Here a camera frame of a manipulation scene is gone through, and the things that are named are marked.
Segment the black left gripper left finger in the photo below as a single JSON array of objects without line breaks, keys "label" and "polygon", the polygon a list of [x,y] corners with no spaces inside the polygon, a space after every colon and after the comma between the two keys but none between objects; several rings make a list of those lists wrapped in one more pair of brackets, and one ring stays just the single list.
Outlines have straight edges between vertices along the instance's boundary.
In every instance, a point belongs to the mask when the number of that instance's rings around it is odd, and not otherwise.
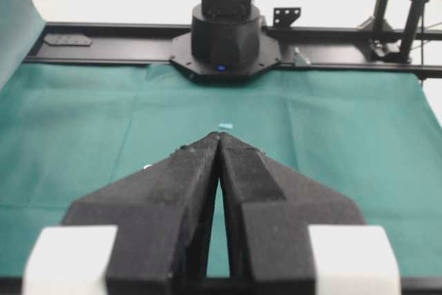
[{"label": "black left gripper left finger", "polygon": [[109,280],[206,273],[218,185],[219,133],[74,201],[63,225],[115,225]]}]

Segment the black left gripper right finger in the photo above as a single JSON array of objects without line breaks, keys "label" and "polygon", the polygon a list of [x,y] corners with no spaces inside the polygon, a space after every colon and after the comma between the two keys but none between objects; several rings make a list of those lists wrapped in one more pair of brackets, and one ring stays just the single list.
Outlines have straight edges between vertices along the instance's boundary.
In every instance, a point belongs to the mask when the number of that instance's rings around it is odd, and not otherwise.
[{"label": "black left gripper right finger", "polygon": [[221,134],[221,186],[231,275],[252,282],[311,282],[309,225],[364,225],[347,196]]}]

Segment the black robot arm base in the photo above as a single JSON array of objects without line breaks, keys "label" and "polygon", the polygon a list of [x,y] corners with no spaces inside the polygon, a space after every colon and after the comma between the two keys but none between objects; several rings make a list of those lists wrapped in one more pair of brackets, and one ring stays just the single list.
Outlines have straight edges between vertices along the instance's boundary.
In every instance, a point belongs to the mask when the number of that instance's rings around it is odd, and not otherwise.
[{"label": "black robot arm base", "polygon": [[201,0],[190,32],[173,38],[169,61],[191,79],[242,81],[281,62],[278,42],[262,30],[253,0]]}]

